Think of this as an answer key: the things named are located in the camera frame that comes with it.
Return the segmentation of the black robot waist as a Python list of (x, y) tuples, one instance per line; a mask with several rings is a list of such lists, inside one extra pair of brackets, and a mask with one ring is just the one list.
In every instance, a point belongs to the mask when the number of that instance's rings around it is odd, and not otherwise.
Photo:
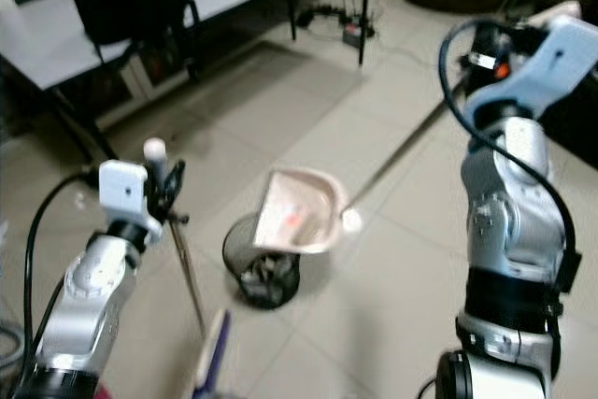
[(474, 399), (473, 372), (465, 350), (449, 350), (437, 357), (435, 373), (423, 383), (415, 399), (424, 399), (427, 391), (433, 399)]

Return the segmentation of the beige long-handled dustpan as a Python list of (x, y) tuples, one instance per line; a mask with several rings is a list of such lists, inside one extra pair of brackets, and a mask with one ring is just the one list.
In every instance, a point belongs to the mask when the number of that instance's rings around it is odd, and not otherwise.
[[(550, 164), (534, 163), (530, 147), (517, 148), (513, 133), (488, 135), (491, 118), (483, 117), (483, 109), (477, 113), (483, 127), (466, 124), (463, 107), (467, 96), (490, 84), (471, 83), (471, 65), (474, 54), (471, 45), (476, 27), (483, 23), (527, 24), (542, 27), (556, 16), (573, 16), (580, 19), (577, 2), (567, 1), (542, 13), (520, 21), (500, 21), (488, 16), (479, 16), (458, 24), (444, 37), (437, 53), (437, 81), (443, 89), (443, 97), (437, 108), (426, 118), (435, 121), (440, 114), (453, 114), (463, 130), (473, 136), (476, 147), (491, 149), (500, 159), (500, 167), (512, 168), (521, 180), (538, 187), (549, 205), (561, 212), (564, 220), (564, 248), (573, 250), (574, 225), (571, 212), (550, 181)], [(522, 112), (512, 101), (488, 105), (496, 109), (499, 105), (511, 106)], [(253, 245), (261, 249), (277, 250), (295, 254), (324, 253), (337, 244), (349, 231), (348, 216), (355, 201), (337, 178), (328, 173), (303, 167), (275, 168), (266, 181), (260, 211), (253, 232)]]

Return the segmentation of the purple broom with thin handle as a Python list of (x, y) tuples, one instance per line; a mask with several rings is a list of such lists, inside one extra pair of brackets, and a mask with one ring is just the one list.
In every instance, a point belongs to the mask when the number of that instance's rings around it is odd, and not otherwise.
[[(153, 193), (149, 196), (149, 207), (155, 216), (155, 190), (166, 186), (166, 173), (173, 164), (168, 159), (165, 142), (153, 137), (144, 142), (144, 157), (152, 177)], [(228, 340), (232, 328), (232, 317), (228, 309), (215, 310), (212, 318), (206, 318), (204, 301), (198, 291), (198, 280), (195, 275), (195, 264), (192, 261), (191, 246), (183, 232), (183, 224), (166, 224), (174, 241), (180, 268), (183, 271), (185, 285), (191, 296), (193, 313), (196, 314), (198, 330), (204, 332), (204, 345), (198, 352), (195, 377), (191, 399), (230, 399), (230, 395), (222, 393), (219, 388), (222, 368), (225, 366)]]

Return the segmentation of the grey table with black legs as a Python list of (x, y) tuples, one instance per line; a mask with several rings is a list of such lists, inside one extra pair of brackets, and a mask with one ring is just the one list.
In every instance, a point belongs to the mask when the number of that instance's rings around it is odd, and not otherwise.
[[(255, 0), (195, 0), (200, 20), (193, 24), (193, 35), (204, 45), (198, 53), (197, 75), (214, 73), (215, 67), (242, 56), (250, 48), (248, 35), (232, 28), (232, 14)], [(99, 163), (116, 157), (107, 136), (108, 126), (120, 124), (159, 97), (184, 86), (185, 74), (176, 73), (161, 84), (150, 83), (144, 62), (131, 44), (117, 43), (95, 49), (86, 39), (73, 0), (34, 0), (17, 6), (6, 0), (1, 10), (1, 53), (14, 69), (46, 93), (49, 105), (66, 119), (67, 126), (85, 163)], [(64, 95), (61, 84), (114, 66), (117, 59), (128, 58), (128, 67), (120, 71), (131, 84), (128, 103), (101, 117), (78, 104), (77, 97)]]

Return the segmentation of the black power strip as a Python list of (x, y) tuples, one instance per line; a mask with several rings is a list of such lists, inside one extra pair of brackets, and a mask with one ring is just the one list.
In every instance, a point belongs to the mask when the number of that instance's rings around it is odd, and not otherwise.
[(370, 22), (347, 21), (341, 24), (341, 43), (361, 50), (368, 39), (377, 34)]

